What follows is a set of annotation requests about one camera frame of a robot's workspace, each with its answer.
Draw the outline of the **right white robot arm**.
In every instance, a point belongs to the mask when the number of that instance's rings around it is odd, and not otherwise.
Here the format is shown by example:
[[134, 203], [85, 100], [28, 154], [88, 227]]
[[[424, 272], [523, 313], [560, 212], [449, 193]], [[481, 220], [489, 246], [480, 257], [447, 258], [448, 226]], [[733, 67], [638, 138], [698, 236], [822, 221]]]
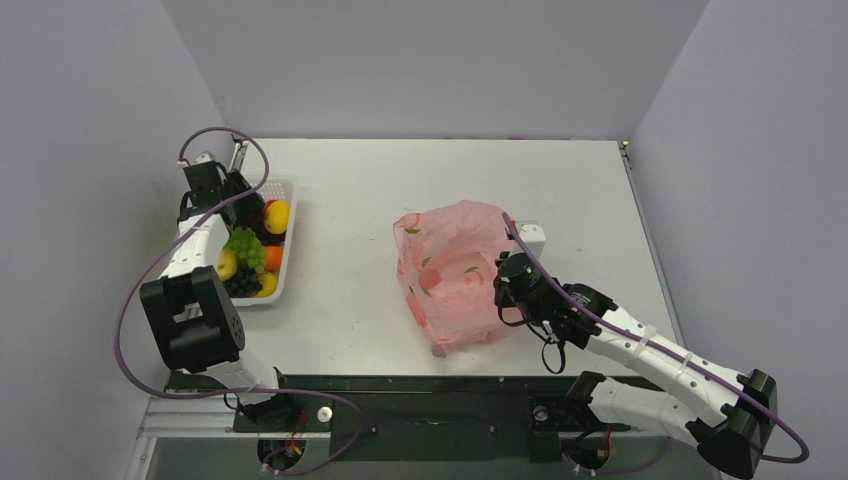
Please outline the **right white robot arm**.
[[546, 343], [606, 357], [654, 386], [633, 387], [584, 371], [563, 402], [572, 424], [588, 427], [597, 420], [665, 434], [727, 475], [754, 476], [775, 427], [765, 413], [777, 401], [771, 376], [708, 361], [587, 285], [554, 288], [524, 253], [503, 252], [495, 265], [499, 312], [516, 309], [520, 324], [540, 329]]

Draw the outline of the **green fake grapes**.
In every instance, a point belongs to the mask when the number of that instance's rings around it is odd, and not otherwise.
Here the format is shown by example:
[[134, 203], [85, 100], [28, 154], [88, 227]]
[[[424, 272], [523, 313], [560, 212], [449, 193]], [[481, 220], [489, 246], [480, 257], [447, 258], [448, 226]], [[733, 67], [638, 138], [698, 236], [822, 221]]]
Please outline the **green fake grapes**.
[[234, 228], [225, 249], [234, 255], [239, 266], [247, 267], [257, 273], [265, 271], [265, 247], [253, 230]]

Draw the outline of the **dark purple grapes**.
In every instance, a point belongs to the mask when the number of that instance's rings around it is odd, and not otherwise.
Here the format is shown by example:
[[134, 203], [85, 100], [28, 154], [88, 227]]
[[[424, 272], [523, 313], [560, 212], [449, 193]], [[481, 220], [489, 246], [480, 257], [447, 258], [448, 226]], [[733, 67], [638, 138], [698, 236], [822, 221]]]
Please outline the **dark purple grapes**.
[[255, 269], [239, 269], [223, 285], [231, 298], [250, 298], [263, 288], [260, 276]]

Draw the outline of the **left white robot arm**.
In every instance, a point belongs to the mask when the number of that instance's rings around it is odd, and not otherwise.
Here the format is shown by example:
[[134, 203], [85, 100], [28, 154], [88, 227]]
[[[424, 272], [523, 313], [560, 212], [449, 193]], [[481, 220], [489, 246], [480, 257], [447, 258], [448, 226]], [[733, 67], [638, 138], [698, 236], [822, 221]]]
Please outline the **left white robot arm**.
[[139, 290], [156, 345], [170, 369], [205, 375], [235, 390], [243, 407], [260, 405], [260, 418], [272, 429], [285, 430], [297, 420], [298, 402], [274, 391], [278, 378], [273, 368], [245, 354], [243, 323], [217, 272], [236, 211], [216, 206], [248, 185], [233, 180], [207, 153], [183, 172], [189, 190], [179, 207], [179, 244], [163, 273]]

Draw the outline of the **pink plastic bag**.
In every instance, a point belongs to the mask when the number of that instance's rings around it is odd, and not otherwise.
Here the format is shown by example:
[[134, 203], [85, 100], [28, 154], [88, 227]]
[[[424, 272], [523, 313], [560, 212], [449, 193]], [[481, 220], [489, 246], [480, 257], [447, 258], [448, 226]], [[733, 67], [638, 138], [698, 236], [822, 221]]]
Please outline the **pink plastic bag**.
[[444, 358], [466, 344], [492, 344], [512, 334], [494, 303], [495, 260], [510, 251], [504, 210], [469, 200], [407, 213], [392, 231], [396, 276], [431, 353]]

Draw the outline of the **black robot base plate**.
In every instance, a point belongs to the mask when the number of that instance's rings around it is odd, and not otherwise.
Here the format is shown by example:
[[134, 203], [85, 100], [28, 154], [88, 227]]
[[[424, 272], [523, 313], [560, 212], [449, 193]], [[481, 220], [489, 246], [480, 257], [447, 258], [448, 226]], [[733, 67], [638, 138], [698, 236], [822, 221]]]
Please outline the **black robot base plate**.
[[283, 378], [285, 394], [250, 407], [212, 395], [216, 382], [173, 374], [180, 401], [155, 400], [147, 433], [251, 440], [272, 470], [322, 461], [564, 461], [602, 472], [641, 470], [672, 443], [603, 422], [569, 397], [570, 377], [310, 376]]

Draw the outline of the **yellow fake fruit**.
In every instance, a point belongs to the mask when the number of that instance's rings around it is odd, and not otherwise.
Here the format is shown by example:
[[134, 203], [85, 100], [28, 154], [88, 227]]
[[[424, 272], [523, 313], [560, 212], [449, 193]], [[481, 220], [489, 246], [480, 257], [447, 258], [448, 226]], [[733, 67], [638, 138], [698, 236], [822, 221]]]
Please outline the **yellow fake fruit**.
[[291, 207], [285, 200], [269, 200], [263, 209], [265, 230], [274, 235], [284, 234], [288, 230]]

